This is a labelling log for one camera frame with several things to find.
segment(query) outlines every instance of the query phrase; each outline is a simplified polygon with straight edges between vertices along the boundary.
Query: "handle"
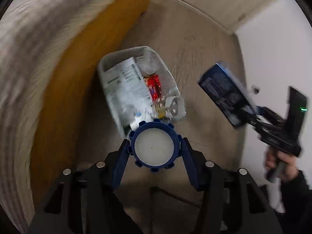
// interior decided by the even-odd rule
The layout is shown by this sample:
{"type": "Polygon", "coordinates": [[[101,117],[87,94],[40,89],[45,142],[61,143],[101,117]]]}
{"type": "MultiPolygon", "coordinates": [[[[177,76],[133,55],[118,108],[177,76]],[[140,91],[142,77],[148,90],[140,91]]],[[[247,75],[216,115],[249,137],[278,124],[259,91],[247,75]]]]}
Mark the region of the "handle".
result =
{"type": "Polygon", "coordinates": [[[277,176],[280,176],[281,172],[284,170],[286,163],[281,161],[279,158],[276,157],[275,160],[276,168],[272,168],[266,173],[266,180],[273,183],[277,176]]]}

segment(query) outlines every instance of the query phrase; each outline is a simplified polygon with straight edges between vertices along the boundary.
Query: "wall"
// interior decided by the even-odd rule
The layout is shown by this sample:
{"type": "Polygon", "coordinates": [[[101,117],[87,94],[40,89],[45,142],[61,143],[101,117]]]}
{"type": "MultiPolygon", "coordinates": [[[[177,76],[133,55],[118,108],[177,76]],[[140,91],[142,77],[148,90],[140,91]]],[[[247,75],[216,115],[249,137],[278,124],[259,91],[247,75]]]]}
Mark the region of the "wall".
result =
{"type": "MultiPolygon", "coordinates": [[[[257,105],[267,106],[286,116],[288,85],[312,99],[312,28],[294,0],[275,0],[265,10],[242,25],[236,34],[243,55],[247,88],[255,84],[260,93],[253,97],[257,105]]],[[[298,168],[312,184],[312,114],[306,114],[301,142],[303,153],[298,168]]],[[[266,145],[257,139],[251,126],[241,166],[258,184],[266,183],[263,168],[266,145]]],[[[278,203],[278,185],[270,184],[271,204],[278,203]]]]}

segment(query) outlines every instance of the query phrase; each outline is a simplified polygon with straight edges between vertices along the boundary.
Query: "floor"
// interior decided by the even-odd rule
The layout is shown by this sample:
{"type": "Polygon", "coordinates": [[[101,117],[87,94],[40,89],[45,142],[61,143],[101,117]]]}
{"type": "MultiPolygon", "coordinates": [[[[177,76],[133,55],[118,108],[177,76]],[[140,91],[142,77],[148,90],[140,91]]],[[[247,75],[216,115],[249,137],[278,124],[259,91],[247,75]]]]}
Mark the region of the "floor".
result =
{"type": "MultiPolygon", "coordinates": [[[[175,78],[186,103],[186,118],[175,130],[187,137],[195,150],[222,168],[239,166],[244,130],[236,131],[209,97],[199,88],[200,76],[217,61],[245,84],[241,50],[236,36],[222,32],[206,18],[175,0],[152,0],[147,12],[128,33],[120,49],[147,45],[163,59],[175,78]]],[[[92,85],[85,125],[79,143],[78,167],[87,168],[119,148],[117,133],[98,78],[92,85]]],[[[115,191],[126,212],[148,233],[149,187],[158,186],[190,201],[200,203],[202,193],[189,184],[182,158],[175,167],[151,173],[134,165],[130,157],[120,187],[115,191]]],[[[167,195],[155,195],[153,233],[190,233],[199,209],[167,195]]]]}

